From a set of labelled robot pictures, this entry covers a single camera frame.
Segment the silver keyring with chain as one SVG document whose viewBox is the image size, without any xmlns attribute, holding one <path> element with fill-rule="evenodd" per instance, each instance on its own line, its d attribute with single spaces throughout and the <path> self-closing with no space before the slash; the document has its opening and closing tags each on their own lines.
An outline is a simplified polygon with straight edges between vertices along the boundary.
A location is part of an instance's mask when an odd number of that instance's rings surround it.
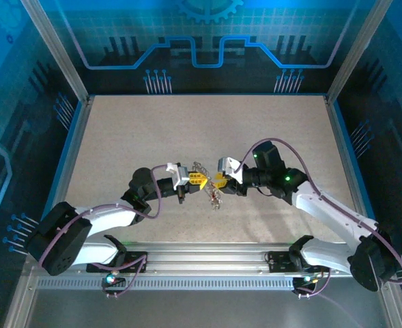
<svg viewBox="0 0 402 328">
<path fill-rule="evenodd" d="M 222 204 L 220 191 L 214 184 L 208 170 L 202 164 L 200 164 L 200 162 L 196 162 L 196 161 L 192 165 L 192 170 L 194 172 L 200 172 L 203 174 L 203 177 L 208 178 L 208 183 L 205 185 L 205 187 L 202 190 L 204 190 L 207 193 L 207 196 L 209 197 L 210 204 L 211 204 L 213 210 L 220 209 L 220 206 Z M 213 193 L 217 194 L 217 196 L 218 196 L 217 199 L 212 199 Z"/>
</svg>

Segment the left small LED board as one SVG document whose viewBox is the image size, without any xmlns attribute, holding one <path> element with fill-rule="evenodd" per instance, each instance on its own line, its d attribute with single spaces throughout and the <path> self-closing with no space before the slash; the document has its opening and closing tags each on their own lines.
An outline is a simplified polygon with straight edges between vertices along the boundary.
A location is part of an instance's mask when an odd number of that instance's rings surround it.
<svg viewBox="0 0 402 328">
<path fill-rule="evenodd" d="M 114 273 L 109 273 L 102 279 L 102 287 L 106 288 L 118 288 L 125 286 L 126 279 L 124 277 L 118 277 Z"/>
</svg>

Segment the small led board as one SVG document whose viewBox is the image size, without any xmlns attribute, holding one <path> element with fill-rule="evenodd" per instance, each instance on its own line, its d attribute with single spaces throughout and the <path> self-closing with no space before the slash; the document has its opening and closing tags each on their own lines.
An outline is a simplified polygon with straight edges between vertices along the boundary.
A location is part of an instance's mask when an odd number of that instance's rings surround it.
<svg viewBox="0 0 402 328">
<path fill-rule="evenodd" d="M 102 279 L 102 287 L 106 288 L 118 288 L 125 286 L 126 279 L 124 277 L 118 277 L 114 273 L 109 273 Z"/>
<path fill-rule="evenodd" d="M 315 292 L 317 283 L 318 279 L 311 276 L 293 278 L 293 288 L 300 292 Z"/>
</svg>

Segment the grey metal plate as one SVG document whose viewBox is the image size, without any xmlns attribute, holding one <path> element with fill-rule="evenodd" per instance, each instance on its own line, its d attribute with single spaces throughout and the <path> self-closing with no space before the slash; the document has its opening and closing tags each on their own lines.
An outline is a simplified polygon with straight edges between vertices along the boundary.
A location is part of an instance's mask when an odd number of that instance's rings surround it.
<svg viewBox="0 0 402 328">
<path fill-rule="evenodd" d="M 390 328 L 378 297 L 349 284 L 298 299 L 275 291 L 42 290 L 26 328 Z"/>
</svg>

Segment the right small LED board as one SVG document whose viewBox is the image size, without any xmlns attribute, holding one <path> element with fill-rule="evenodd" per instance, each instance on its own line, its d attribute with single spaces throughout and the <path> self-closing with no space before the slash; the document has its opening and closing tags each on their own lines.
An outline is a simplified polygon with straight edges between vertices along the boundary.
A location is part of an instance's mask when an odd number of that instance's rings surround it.
<svg viewBox="0 0 402 328">
<path fill-rule="evenodd" d="M 293 288 L 300 292 L 315 292 L 317 283 L 318 279 L 311 276 L 293 278 Z"/>
</svg>

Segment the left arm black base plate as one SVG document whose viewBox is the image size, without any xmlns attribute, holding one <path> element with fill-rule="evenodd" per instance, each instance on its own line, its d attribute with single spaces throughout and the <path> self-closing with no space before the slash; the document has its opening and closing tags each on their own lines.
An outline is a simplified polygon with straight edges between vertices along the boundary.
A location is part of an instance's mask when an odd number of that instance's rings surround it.
<svg viewBox="0 0 402 328">
<path fill-rule="evenodd" d="M 141 257 L 145 257 L 140 272 L 144 273 L 147 266 L 146 251 L 126 251 L 118 252 L 116 256 L 108 264 L 99 264 L 99 266 L 88 264 L 86 267 L 87 273 L 104 273 L 107 271 L 119 271 L 120 273 L 136 273 L 141 265 Z"/>
</svg>

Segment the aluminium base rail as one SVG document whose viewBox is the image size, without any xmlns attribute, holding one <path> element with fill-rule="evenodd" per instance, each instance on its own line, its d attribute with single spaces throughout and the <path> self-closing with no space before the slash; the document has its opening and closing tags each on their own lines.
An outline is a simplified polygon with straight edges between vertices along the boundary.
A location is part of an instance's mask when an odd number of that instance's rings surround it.
<svg viewBox="0 0 402 328">
<path fill-rule="evenodd" d="M 307 246 L 263 243 L 130 243 L 126 251 L 146 251 L 144 273 L 159 275 L 254 275 L 273 274 L 318 276 L 332 270 L 350 274 L 351 252 L 342 243 L 325 243 L 316 238 Z M 297 273 L 270 273 L 264 255 L 268 251 L 288 251 L 302 268 Z"/>
</svg>

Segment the aluminium table side rail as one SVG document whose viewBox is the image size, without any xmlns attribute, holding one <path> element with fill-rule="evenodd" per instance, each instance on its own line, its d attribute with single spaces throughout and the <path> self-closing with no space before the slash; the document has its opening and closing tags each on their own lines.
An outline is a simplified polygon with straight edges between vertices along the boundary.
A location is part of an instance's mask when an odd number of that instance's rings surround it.
<svg viewBox="0 0 402 328">
<path fill-rule="evenodd" d="M 375 213 L 340 107 L 337 101 L 330 102 L 327 97 L 325 97 L 325 103 L 354 207 L 360 214 L 374 219 Z"/>
<path fill-rule="evenodd" d="M 76 108 L 44 208 L 44 215 L 66 198 L 94 98 L 95 96 L 90 96 L 86 103 L 79 103 Z"/>
</svg>

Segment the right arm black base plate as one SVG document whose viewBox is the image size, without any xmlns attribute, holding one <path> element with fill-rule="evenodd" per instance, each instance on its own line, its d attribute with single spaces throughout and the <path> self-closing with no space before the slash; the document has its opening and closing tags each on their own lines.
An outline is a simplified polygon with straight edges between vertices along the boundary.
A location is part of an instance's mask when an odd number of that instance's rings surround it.
<svg viewBox="0 0 402 328">
<path fill-rule="evenodd" d="M 302 271 L 302 268 L 291 259 L 288 251 L 268 251 L 264 255 L 264 260 L 268 264 L 270 273 L 297 273 Z"/>
</svg>

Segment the aluminium frame post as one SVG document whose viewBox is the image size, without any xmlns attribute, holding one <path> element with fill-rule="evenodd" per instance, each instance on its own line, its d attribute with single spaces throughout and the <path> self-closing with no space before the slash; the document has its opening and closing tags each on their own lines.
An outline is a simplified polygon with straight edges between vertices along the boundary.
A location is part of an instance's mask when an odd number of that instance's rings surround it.
<svg viewBox="0 0 402 328">
<path fill-rule="evenodd" d="M 39 0 L 20 0 L 48 50 L 61 69 L 66 81 L 82 103 L 88 103 L 89 94 Z"/>
<path fill-rule="evenodd" d="M 392 2 L 393 0 L 375 0 L 373 7 L 364 20 L 356 39 L 328 90 L 326 95 L 326 102 L 328 105 L 334 104 L 342 89 L 345 87 L 348 78 L 350 78 L 359 59 L 367 49 Z"/>
</svg>

